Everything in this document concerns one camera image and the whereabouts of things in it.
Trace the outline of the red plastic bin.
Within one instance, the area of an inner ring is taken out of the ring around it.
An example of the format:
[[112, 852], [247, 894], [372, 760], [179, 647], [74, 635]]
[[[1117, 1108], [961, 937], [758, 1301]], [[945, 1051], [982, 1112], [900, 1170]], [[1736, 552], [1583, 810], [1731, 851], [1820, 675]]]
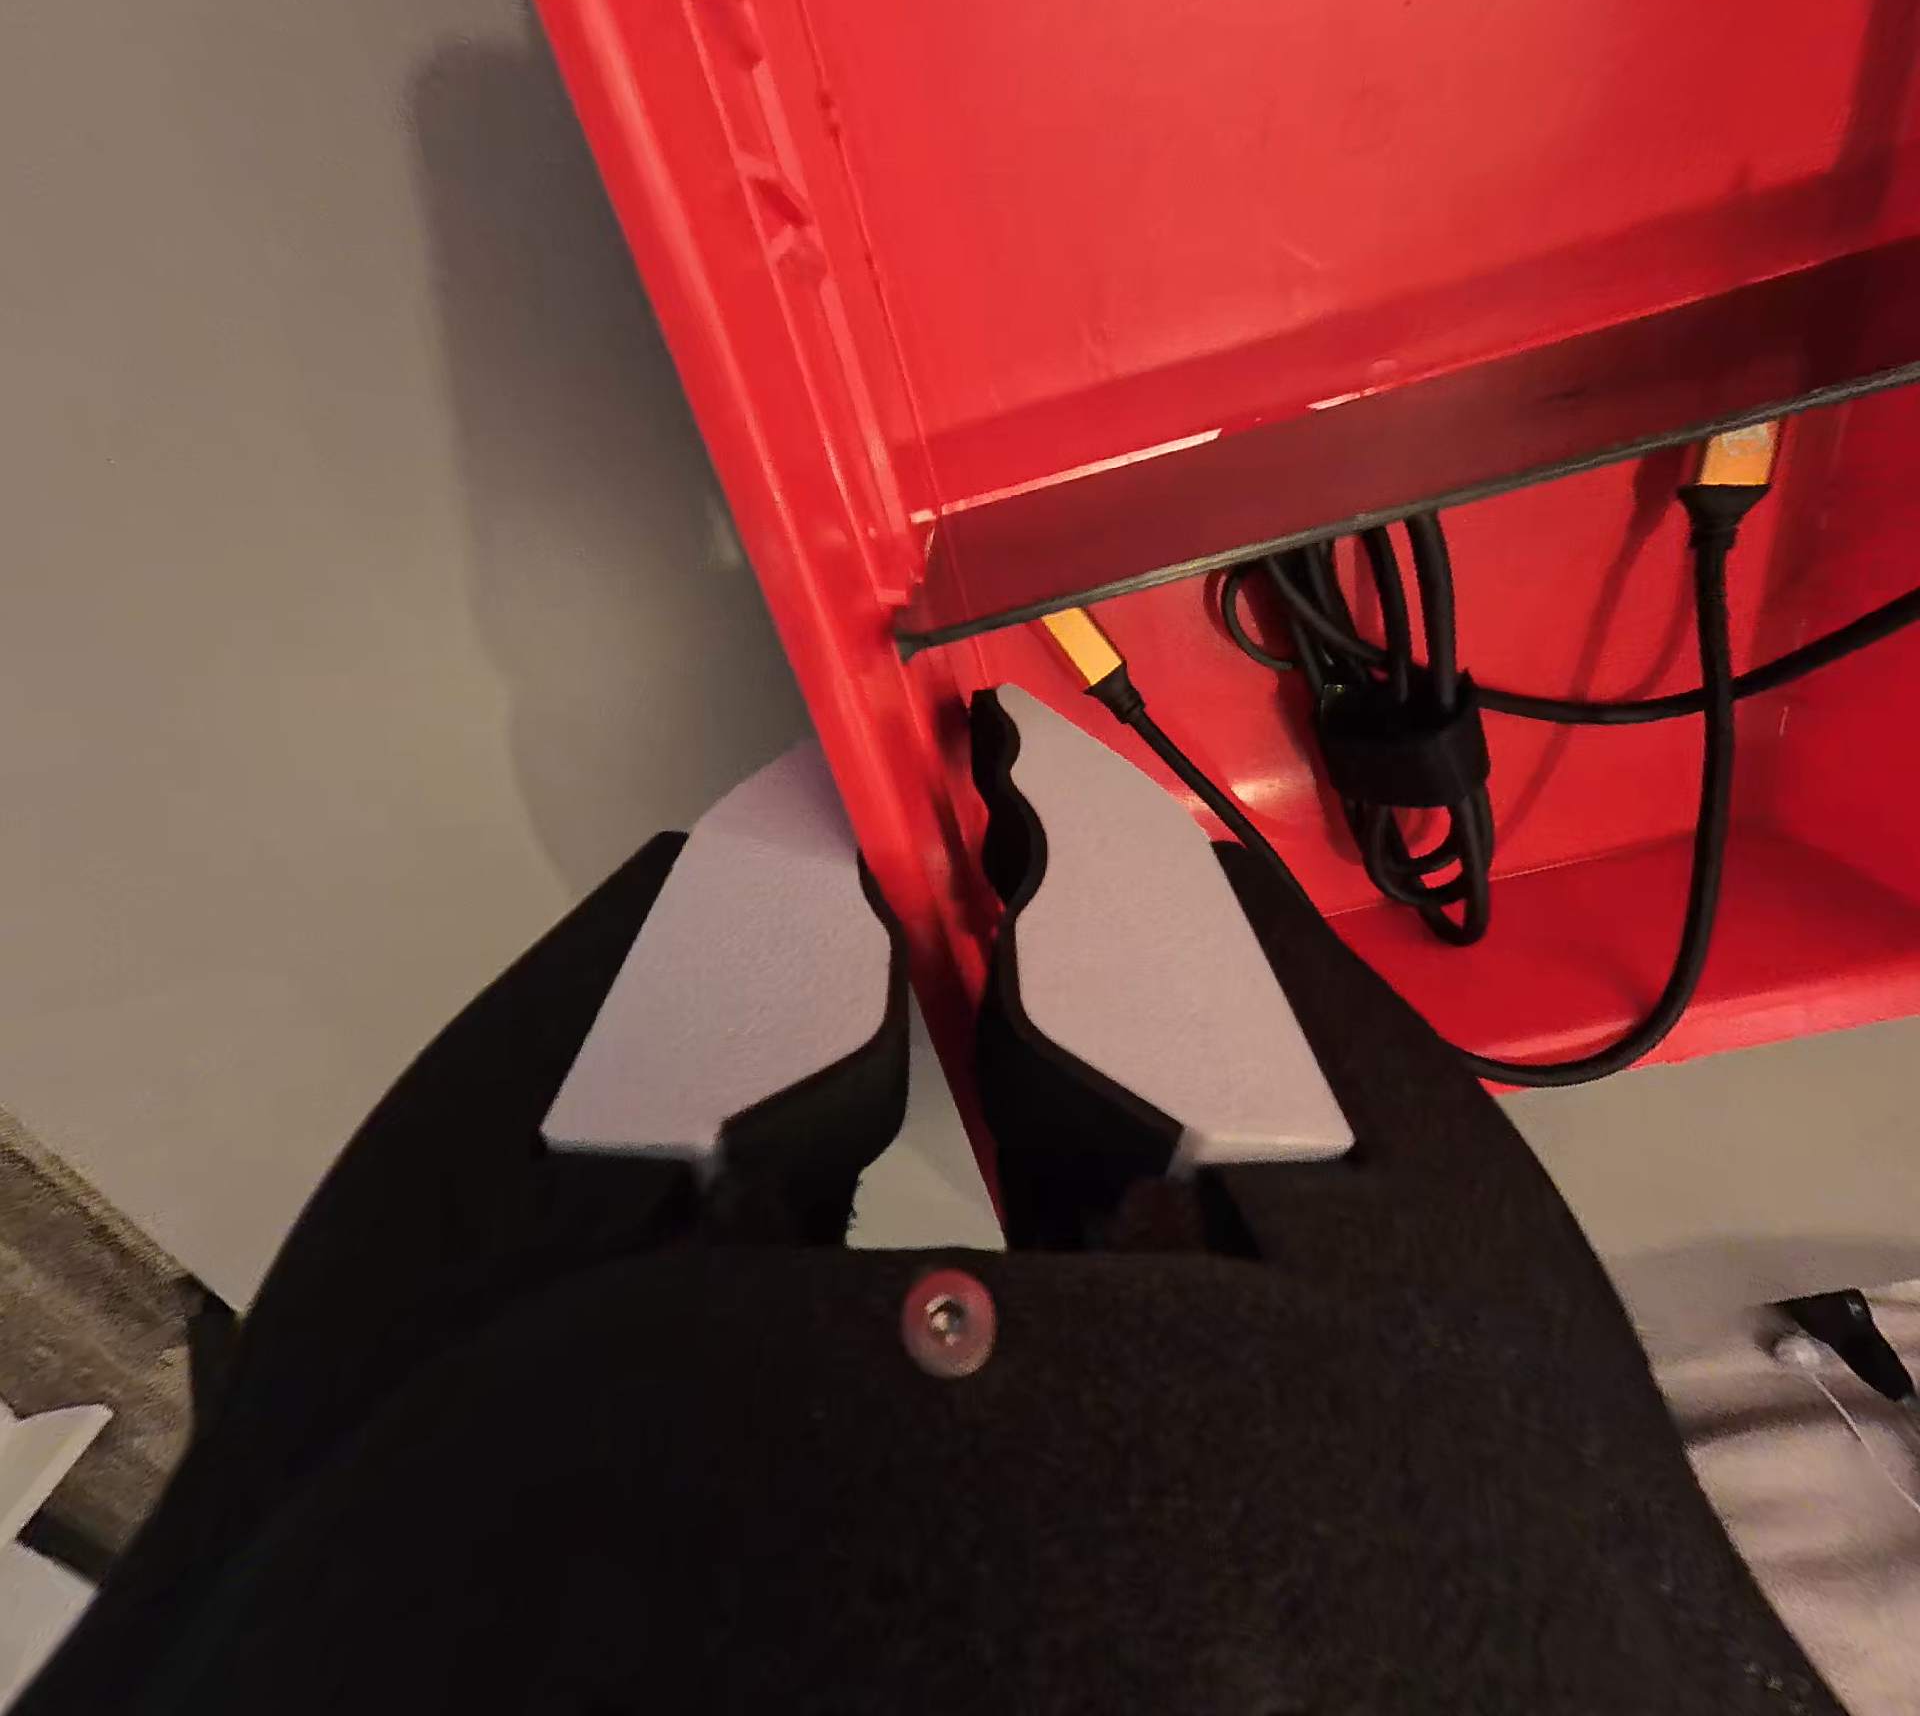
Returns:
[[[1106, 719], [1088, 610], [1309, 911], [1469, 1057], [1655, 1008], [1703, 782], [1680, 489], [1778, 428], [1734, 676], [1916, 612], [1916, 384], [1378, 525], [1453, 552], [1497, 848], [1456, 948], [1369, 877], [1241, 565], [905, 662], [940, 520], [1916, 239], [1916, 0], [532, 0], [841, 799], [978, 1114], [1000, 903], [971, 703], [1016, 687], [1223, 834]], [[1916, 619], [1739, 703], [1706, 974], [1642, 1062], [1916, 1015]]]

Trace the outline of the white table leg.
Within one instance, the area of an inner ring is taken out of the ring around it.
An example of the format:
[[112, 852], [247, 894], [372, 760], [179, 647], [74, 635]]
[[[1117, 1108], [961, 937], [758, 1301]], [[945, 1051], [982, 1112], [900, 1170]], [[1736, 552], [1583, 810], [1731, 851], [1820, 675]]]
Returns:
[[3, 1406], [3, 1708], [82, 1619], [95, 1584], [27, 1544], [27, 1531], [112, 1423], [101, 1403], [21, 1417]]

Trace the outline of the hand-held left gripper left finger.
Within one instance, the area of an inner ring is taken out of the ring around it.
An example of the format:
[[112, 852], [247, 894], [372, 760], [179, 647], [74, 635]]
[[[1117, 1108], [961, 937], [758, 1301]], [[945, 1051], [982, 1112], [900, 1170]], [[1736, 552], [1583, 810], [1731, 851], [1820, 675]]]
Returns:
[[540, 1127], [566, 1154], [716, 1163], [728, 1128], [871, 1048], [897, 944], [820, 748], [690, 831]]

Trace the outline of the black badge clip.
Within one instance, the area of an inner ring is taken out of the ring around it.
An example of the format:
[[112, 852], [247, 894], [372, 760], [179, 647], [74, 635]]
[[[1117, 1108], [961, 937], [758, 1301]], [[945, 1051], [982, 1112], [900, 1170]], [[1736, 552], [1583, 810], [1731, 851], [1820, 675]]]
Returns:
[[1860, 1288], [1788, 1296], [1767, 1310], [1783, 1327], [1777, 1357], [1787, 1360], [1793, 1347], [1811, 1368], [1836, 1365], [1875, 1396], [1916, 1414], [1915, 1374]]

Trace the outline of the person's grey shirt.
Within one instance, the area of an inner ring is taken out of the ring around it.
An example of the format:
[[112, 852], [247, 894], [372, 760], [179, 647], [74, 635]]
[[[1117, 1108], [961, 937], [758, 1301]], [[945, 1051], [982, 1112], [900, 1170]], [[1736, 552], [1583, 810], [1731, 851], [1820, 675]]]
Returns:
[[1788, 1319], [1858, 1291], [1916, 1373], [1916, 1246], [1814, 1238], [1655, 1249], [1610, 1264], [1693, 1470], [1848, 1713], [1918, 1710], [1916, 1406]]

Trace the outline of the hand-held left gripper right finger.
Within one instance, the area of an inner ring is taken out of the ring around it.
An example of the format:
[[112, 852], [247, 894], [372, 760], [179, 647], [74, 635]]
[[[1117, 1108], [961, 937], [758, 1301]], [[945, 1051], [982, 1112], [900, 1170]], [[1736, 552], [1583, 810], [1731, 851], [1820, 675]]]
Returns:
[[1003, 1177], [1347, 1158], [1355, 1130], [1189, 808], [1007, 682], [972, 696], [981, 867], [1000, 903], [978, 1088]]

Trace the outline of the black bin divider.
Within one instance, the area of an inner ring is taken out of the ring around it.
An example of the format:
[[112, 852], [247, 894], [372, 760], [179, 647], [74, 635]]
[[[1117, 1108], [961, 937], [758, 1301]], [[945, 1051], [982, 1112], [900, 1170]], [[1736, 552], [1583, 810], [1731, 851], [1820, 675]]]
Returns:
[[1918, 241], [946, 514], [899, 656], [1916, 384]]

